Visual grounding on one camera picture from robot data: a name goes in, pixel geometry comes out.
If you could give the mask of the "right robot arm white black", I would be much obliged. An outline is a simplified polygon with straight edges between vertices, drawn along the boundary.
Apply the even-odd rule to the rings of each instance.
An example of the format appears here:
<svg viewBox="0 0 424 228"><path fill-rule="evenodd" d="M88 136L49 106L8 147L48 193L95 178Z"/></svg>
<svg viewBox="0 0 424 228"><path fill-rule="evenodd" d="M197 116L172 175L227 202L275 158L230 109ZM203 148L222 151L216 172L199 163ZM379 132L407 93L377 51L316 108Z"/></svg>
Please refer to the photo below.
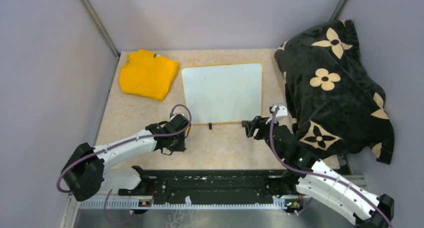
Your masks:
<svg viewBox="0 0 424 228"><path fill-rule="evenodd" d="M264 140L286 168L282 189L288 194L309 196L343 216L354 227L393 227L394 199L375 195L353 184L328 167L287 126L272 118L256 116L243 121L246 136Z"/></svg>

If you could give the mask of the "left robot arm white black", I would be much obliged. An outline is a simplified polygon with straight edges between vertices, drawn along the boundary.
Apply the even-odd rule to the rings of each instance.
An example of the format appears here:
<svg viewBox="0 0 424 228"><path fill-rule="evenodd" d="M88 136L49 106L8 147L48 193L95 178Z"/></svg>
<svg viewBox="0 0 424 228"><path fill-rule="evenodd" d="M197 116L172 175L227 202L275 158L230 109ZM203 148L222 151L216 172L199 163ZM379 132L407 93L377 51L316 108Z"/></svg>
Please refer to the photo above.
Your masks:
<svg viewBox="0 0 424 228"><path fill-rule="evenodd" d="M143 195L150 188L139 167L115 169L133 157L167 149L168 154L185 151L185 132L191 121L182 113L168 121L150 124L127 138L105 145L80 144L60 172L57 185L64 181L77 201L114 189L133 190Z"/></svg>

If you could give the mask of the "yellow framed whiteboard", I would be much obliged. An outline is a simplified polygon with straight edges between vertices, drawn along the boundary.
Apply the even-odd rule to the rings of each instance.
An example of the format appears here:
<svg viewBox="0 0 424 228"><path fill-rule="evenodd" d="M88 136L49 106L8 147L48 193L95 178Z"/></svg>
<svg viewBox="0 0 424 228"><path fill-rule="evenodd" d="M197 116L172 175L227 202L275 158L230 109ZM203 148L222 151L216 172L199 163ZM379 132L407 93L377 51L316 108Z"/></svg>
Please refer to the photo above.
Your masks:
<svg viewBox="0 0 424 228"><path fill-rule="evenodd" d="M261 115L263 73L261 63L183 68L183 96L192 123L235 123Z"/></svg>

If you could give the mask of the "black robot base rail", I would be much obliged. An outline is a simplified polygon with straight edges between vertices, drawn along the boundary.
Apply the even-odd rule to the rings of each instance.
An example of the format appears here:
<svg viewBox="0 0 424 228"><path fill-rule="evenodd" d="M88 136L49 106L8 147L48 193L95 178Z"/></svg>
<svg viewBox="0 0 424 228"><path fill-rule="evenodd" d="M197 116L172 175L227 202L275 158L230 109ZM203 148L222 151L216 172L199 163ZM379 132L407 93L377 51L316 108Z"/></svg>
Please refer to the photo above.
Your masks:
<svg viewBox="0 0 424 228"><path fill-rule="evenodd" d="M141 182L120 196L145 196L142 208L282 209L300 213L303 195L287 191L283 170L134 170Z"/></svg>

